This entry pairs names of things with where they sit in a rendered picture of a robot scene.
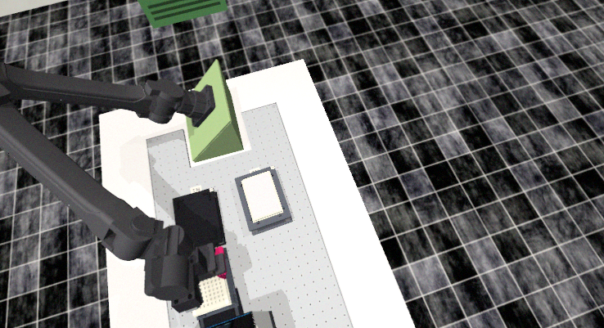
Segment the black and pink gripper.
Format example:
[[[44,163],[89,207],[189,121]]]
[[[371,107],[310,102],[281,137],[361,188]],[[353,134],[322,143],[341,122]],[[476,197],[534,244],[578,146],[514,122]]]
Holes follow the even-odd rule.
[[[215,248],[213,243],[209,243],[207,245],[202,245],[198,247],[198,249],[203,253],[206,257],[207,261],[207,269],[208,273],[202,276],[199,276],[199,281],[204,281],[210,279],[214,276],[218,276],[220,278],[226,279],[227,268],[225,263],[224,251],[223,247],[220,246]],[[196,245],[194,244],[194,249],[192,254],[188,258],[190,260],[196,251]]]

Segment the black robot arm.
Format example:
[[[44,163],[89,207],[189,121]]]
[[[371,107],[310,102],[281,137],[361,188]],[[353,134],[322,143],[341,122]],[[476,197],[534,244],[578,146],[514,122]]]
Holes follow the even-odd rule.
[[[198,128],[215,109],[212,86],[206,84],[201,92],[188,91],[168,79],[123,85],[0,62],[0,148],[77,214],[116,258],[145,260],[146,296],[171,301],[179,313],[197,310],[204,303],[198,277],[208,273],[207,261],[198,247],[188,260],[194,243],[187,233],[178,225],[164,228],[164,221],[147,216],[108,191],[37,130],[10,100],[130,110],[157,124],[169,123],[176,112],[192,118],[192,126]]]

